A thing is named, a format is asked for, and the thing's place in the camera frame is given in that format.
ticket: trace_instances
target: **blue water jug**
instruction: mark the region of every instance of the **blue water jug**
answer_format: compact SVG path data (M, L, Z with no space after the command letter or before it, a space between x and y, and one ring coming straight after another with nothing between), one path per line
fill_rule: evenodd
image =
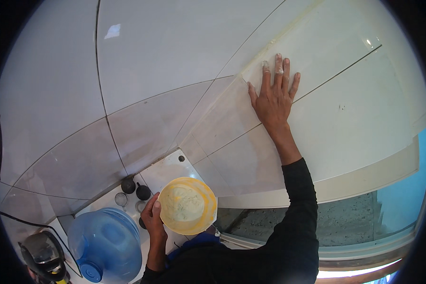
M142 266L139 229L128 214L115 208L74 219L68 230L68 246L82 275L94 283L128 283Z

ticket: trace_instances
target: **black long sleeve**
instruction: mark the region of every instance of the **black long sleeve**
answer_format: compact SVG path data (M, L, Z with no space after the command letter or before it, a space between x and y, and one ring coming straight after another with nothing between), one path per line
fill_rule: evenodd
M266 245L192 248L162 274L146 268L142 283L314 283L319 260L314 185L304 159L282 170L291 203Z

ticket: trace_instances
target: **person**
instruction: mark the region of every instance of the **person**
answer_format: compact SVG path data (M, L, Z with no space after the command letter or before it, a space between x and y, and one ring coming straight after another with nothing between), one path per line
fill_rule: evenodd
M250 82L248 93L251 105L281 158L284 182L290 197L284 219L274 227L274 232L262 247L229 249L219 241L191 243L188 249L182 249L185 247L183 245L166 267L167 234L159 218L161 204L156 201L159 193L155 194L141 214L150 235L150 250L142 284L316 281L319 264L316 193L306 162L295 145L287 122L300 83L300 73L295 74L289 87L289 59L283 60L281 54L277 54L275 61L273 85L270 83L268 63L264 62L259 96Z

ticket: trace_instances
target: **fingers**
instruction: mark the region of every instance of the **fingers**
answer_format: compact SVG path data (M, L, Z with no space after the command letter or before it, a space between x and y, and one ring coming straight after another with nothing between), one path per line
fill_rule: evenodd
M260 87L260 94L268 94L270 90L271 71L268 66L267 60L262 61L262 85Z
M253 108L255 108L257 101L256 88L254 88L253 84L251 84L250 82L248 82L248 94L251 98L251 105L253 106Z
M274 65L274 83L273 88L275 89L281 89L281 83L283 82L283 58L280 53L276 54L275 56L275 65Z
M301 76L300 73L296 72L295 76L293 77L292 87L290 88L290 91L289 91L289 98L292 101L295 98L295 94L297 93L298 84L300 84L300 76Z
M148 214L150 216L152 215L152 210L153 210L153 204L156 202L156 199L158 199L159 196L159 192L157 192L155 195L153 195L153 197L147 202L147 205L145 206L145 208L142 210L142 214Z
M161 214L161 203L159 201L155 201L152 209L153 217L159 217Z
M290 74L290 60L289 58L284 59L284 74L283 74L283 86L281 91L283 94L289 92L289 74Z

